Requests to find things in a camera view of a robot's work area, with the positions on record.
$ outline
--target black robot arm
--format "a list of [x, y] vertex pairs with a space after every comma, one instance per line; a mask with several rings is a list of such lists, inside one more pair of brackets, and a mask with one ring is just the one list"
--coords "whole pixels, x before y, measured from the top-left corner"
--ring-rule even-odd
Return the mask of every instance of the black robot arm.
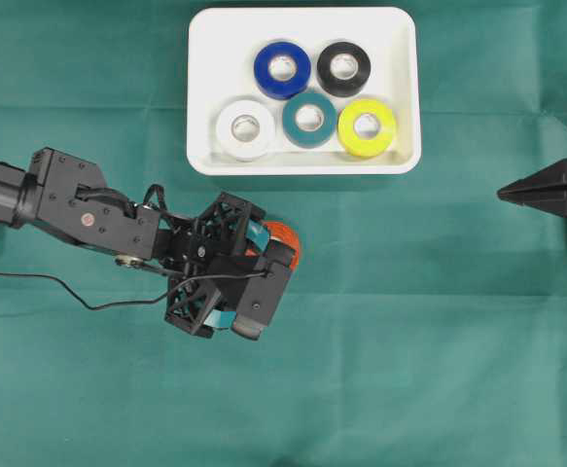
[[133, 202], [108, 188], [96, 164], [48, 148], [27, 171], [0, 162], [0, 224], [29, 224], [120, 266], [168, 277], [165, 320], [196, 336], [231, 327], [256, 340], [270, 323], [296, 252], [269, 237], [265, 215], [220, 194], [200, 216], [178, 216], [168, 212], [162, 187]]

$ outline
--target green cloth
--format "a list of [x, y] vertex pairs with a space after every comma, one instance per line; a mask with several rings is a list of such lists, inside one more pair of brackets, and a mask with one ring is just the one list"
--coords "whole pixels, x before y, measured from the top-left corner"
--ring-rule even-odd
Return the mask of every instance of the green cloth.
[[[0, 466], [567, 466], [567, 222], [495, 196], [567, 157], [567, 0], [395, 4], [418, 33], [414, 171], [209, 178], [185, 155], [206, 2], [0, 0], [0, 160], [51, 146], [185, 214], [231, 191], [304, 246], [258, 343], [0, 279]], [[0, 270], [94, 303], [164, 288], [30, 227], [0, 228]]]

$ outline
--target teal tape roll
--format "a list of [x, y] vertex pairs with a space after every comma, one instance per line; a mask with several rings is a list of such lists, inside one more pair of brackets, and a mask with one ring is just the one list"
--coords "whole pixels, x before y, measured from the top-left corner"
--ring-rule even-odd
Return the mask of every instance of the teal tape roll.
[[235, 319], [235, 311], [220, 311], [219, 309], [212, 309], [209, 316], [203, 323], [214, 329], [228, 329], [233, 324]]
[[283, 129], [287, 137], [302, 148], [326, 143], [337, 126], [337, 111], [331, 101], [318, 92], [294, 96], [283, 108]]
[[251, 240], [260, 251], [266, 251], [267, 243], [270, 241], [270, 232], [263, 224], [248, 221], [246, 238]]

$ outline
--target black cable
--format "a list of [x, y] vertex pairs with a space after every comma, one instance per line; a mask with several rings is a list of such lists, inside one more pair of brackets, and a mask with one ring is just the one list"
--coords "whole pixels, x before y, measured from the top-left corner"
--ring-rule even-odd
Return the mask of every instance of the black cable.
[[166, 223], [166, 225], [173, 231], [174, 234], [177, 234], [178, 230], [180, 229], [180, 227], [177, 226], [177, 223], [175, 222], [177, 221], [184, 221], [184, 220], [188, 220], [187, 218], [181, 218], [175, 214], [171, 214], [168, 211], [164, 211], [163, 209], [160, 209], [159, 207], [157, 207], [155, 204], [153, 203], [149, 203], [148, 204], [152, 209], [154, 209], [155, 211], [159, 212], [159, 216], [161, 217], [161, 219]]
[[149, 187], [149, 190], [147, 190], [147, 193], [145, 194], [143, 204], [147, 204], [151, 200], [153, 195], [156, 195], [156, 197], [158, 198], [159, 209], [161, 211], [167, 211], [168, 208], [166, 207], [166, 199], [165, 199], [165, 196], [164, 196], [164, 187], [162, 185], [158, 185], [157, 183], [155, 183], [151, 187]]
[[79, 198], [82, 201], [88, 201], [89, 199], [95, 198], [102, 200], [108, 199], [114, 201], [126, 215], [132, 218], [135, 217], [134, 203], [131, 202], [126, 195], [112, 188], [78, 189], [76, 198]]
[[194, 277], [189, 277], [187, 279], [182, 280], [180, 283], [169, 289], [165, 294], [160, 295], [156, 299], [151, 300], [128, 300], [124, 302], [111, 302], [109, 304], [98, 305], [98, 306], [91, 306], [89, 305], [82, 297], [80, 297], [74, 290], [69, 287], [64, 281], [59, 279], [58, 277], [54, 277], [53, 275], [45, 275], [45, 274], [18, 274], [18, 273], [10, 273], [10, 272], [0, 272], [0, 277], [16, 277], [22, 279], [47, 279], [53, 282], [57, 282], [65, 289], [69, 295], [71, 295], [74, 299], [76, 299], [80, 304], [91, 311], [100, 311], [102, 309], [111, 308], [114, 306], [135, 306], [135, 305], [155, 305], [162, 300], [166, 299], [167, 297], [171, 296], [179, 289], [184, 287], [186, 284], [193, 282], [195, 280], [202, 280], [202, 279], [250, 279], [251, 277], [262, 277], [266, 275], [263, 272], [252, 272], [249, 274], [242, 274], [242, 275], [233, 275], [233, 274], [204, 274], [204, 275], [196, 275]]

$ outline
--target plastic tray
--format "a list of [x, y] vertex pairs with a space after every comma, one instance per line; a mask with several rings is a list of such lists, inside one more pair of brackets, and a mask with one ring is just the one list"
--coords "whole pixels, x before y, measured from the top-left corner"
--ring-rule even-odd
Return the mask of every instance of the plastic tray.
[[[356, 96], [327, 94], [340, 111], [355, 98], [387, 103], [398, 122], [389, 150], [370, 160], [349, 156], [335, 134], [325, 145], [301, 149], [281, 127], [284, 101], [263, 95], [253, 77], [253, 60], [270, 42], [288, 40], [311, 58], [309, 88], [322, 91], [315, 79], [319, 54], [332, 42], [362, 47], [372, 74]], [[277, 121], [270, 153], [254, 162], [225, 155], [214, 126], [220, 111], [238, 98], [265, 104]], [[417, 84], [415, 26], [398, 8], [213, 8], [198, 13], [190, 25], [188, 64], [187, 156], [206, 175], [397, 174], [413, 169], [421, 158], [421, 125]]]

